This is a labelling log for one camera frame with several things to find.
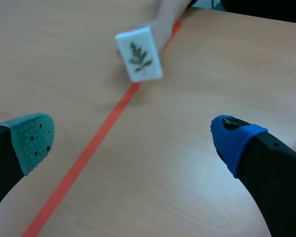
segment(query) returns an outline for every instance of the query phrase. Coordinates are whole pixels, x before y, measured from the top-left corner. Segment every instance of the teal rubber fingertip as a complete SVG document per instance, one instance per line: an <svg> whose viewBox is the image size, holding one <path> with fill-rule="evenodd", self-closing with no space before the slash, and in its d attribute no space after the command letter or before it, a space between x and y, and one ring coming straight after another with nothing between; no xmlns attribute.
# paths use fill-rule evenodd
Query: teal rubber fingertip
<svg viewBox="0 0 296 237"><path fill-rule="evenodd" d="M11 131L11 142L22 172L28 175L50 152L55 136L53 119L43 113L0 123Z"/></svg>

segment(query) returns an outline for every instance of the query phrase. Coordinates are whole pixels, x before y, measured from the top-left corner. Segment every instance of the wood grain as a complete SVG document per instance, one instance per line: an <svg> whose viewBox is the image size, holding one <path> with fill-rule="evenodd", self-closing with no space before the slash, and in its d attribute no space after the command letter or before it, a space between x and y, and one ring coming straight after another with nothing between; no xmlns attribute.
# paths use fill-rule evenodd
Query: wood grain
<svg viewBox="0 0 296 237"><path fill-rule="evenodd" d="M0 1L0 121L46 112L50 156L0 205L20 236L128 86L113 35L147 1ZM296 24L186 12L163 55L39 236L269 237L218 158L209 126L231 114L296 142Z"/></svg>

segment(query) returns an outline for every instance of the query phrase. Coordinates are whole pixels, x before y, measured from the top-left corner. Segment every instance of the table surface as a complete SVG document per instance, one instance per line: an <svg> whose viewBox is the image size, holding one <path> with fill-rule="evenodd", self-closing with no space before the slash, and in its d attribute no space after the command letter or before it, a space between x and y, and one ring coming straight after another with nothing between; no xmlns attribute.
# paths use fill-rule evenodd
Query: table surface
<svg viewBox="0 0 296 237"><path fill-rule="evenodd" d="M0 121L36 111L52 152L0 205L0 236L20 236L129 86L114 34L145 0L0 1ZM188 10L39 236L269 237L259 209L215 152L229 114L296 144L296 24Z"/></svg>

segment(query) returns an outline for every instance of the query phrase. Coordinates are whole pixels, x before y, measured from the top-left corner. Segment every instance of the blue rubber fingertip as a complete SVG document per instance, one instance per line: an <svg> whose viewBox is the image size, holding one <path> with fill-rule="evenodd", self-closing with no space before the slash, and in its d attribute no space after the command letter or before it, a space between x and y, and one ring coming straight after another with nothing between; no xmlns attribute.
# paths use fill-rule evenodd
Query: blue rubber fingertip
<svg viewBox="0 0 296 237"><path fill-rule="evenodd" d="M49 154L54 142L53 119L43 113L21 116L0 123L11 131L11 142L24 175Z"/></svg>
<svg viewBox="0 0 296 237"><path fill-rule="evenodd" d="M211 132L214 146L221 153L233 177L238 178L238 166L248 142L251 138L268 132L268 130L255 124L242 126L236 130L227 130L223 126L223 118L233 118L233 116L220 115L212 121Z"/></svg>

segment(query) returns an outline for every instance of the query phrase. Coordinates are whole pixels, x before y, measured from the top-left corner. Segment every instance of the red tape line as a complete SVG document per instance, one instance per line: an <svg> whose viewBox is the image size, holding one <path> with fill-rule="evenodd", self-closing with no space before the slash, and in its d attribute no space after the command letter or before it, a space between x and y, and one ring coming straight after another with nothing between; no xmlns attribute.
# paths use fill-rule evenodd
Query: red tape line
<svg viewBox="0 0 296 237"><path fill-rule="evenodd" d="M179 31L181 24L177 23L174 25L172 30L172 38ZM171 40L169 40L164 46L163 51L168 47ZM139 89L140 83L133 83L129 86L128 90L122 96L120 101L111 111L109 116L105 119L104 123L101 125L100 129L91 139L86 148L79 155L78 159L72 165L68 173L60 181L56 189L53 191L51 196L48 198L47 202L38 212L36 217L27 227L27 229L22 234L22 237L33 237L37 236L40 230L43 228L47 220L53 214L61 200L64 198L74 181L77 179L81 171L87 165L88 161L95 153L99 145L102 143L106 135L109 133L110 129L113 127L114 123L118 120L120 115L123 113L129 101L132 99L136 91Z"/></svg>

